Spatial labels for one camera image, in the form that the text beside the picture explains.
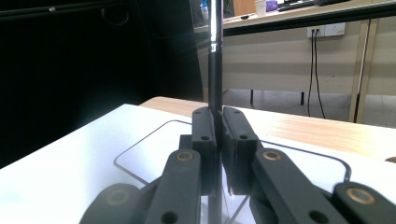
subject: electrical outlet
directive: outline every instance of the electrical outlet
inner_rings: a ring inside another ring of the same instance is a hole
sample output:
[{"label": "electrical outlet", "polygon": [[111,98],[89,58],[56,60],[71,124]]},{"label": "electrical outlet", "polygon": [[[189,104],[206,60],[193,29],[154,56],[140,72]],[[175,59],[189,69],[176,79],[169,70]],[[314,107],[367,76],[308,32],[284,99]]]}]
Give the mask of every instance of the electrical outlet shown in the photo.
[{"label": "electrical outlet", "polygon": [[317,33],[317,37],[320,36],[325,36],[325,25],[319,25],[319,26],[310,26],[306,28],[306,37],[311,38],[312,37],[312,30],[314,30],[314,36],[316,33],[316,30],[319,29]]},{"label": "electrical outlet", "polygon": [[325,36],[343,35],[346,32],[346,24],[344,22],[326,25]]}]

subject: wooden table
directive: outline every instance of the wooden table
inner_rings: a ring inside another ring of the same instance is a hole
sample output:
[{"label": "wooden table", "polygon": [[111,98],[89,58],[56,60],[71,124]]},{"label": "wooden table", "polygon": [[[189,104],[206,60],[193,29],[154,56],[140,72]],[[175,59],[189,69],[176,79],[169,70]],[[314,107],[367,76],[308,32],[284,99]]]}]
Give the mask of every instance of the wooden table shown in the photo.
[{"label": "wooden table", "polygon": [[[193,110],[207,104],[155,97],[141,106],[191,117]],[[380,160],[396,156],[394,144],[396,130],[391,128],[253,109],[244,109],[244,112],[255,132],[265,133],[266,136],[361,154]]]}]

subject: power cord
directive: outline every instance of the power cord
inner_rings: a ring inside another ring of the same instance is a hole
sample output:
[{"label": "power cord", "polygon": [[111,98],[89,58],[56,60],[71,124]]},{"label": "power cord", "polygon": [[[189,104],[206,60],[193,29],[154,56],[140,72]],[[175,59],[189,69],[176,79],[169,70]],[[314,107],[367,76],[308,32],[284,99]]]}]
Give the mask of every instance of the power cord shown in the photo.
[{"label": "power cord", "polygon": [[324,115],[323,111],[323,105],[320,99],[320,91],[319,91],[319,81],[318,81],[318,53],[317,53],[317,37],[318,37],[318,32],[319,29],[311,30],[312,32],[312,38],[311,38],[311,78],[309,80],[309,92],[308,92],[308,116],[311,117],[310,113],[310,99],[311,99],[311,90],[312,90],[312,76],[314,73],[314,51],[315,51],[315,77],[317,80],[317,88],[318,88],[318,99],[319,99],[319,104],[320,104],[320,109],[323,115],[323,118],[326,119],[326,116]]},{"label": "power cord", "polygon": [[319,90],[319,81],[318,81],[318,53],[317,53],[318,32],[319,32],[319,29],[317,29],[317,32],[315,33],[315,76],[317,77],[317,88],[318,88],[318,98],[319,98],[320,109],[322,111],[323,118],[326,119],[326,116],[324,116],[323,105],[322,105],[321,99],[320,99],[320,90]]}]

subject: metal rod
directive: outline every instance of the metal rod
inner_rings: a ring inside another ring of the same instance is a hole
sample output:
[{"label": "metal rod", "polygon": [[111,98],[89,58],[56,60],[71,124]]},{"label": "metal rod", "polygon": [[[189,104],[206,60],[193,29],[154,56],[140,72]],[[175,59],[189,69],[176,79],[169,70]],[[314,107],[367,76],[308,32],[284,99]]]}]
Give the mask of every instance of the metal rod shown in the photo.
[{"label": "metal rod", "polygon": [[209,109],[213,116],[217,155],[214,172],[213,192],[208,200],[208,223],[221,223],[222,185],[221,159],[222,148],[222,41],[223,41],[223,1],[209,0]]}]

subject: black cable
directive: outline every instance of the black cable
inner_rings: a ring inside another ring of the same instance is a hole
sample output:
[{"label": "black cable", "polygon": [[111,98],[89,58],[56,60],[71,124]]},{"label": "black cable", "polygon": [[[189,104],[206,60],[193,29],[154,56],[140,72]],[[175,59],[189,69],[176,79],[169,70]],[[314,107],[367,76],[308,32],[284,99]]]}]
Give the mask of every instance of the black cable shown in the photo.
[{"label": "black cable", "polygon": [[318,88],[318,98],[319,98],[319,104],[320,104],[320,109],[322,111],[323,118],[326,119],[326,116],[324,116],[323,112],[323,105],[321,103],[320,99],[320,91],[319,91],[319,81],[318,81],[318,53],[317,53],[317,37],[318,37],[318,29],[317,32],[315,33],[315,77],[317,78],[317,88]]},{"label": "black cable", "polygon": [[311,30],[311,79],[309,80],[309,92],[308,92],[308,116],[311,117],[311,113],[309,111],[309,102],[311,99],[311,89],[312,89],[312,74],[314,70],[314,30]]}]

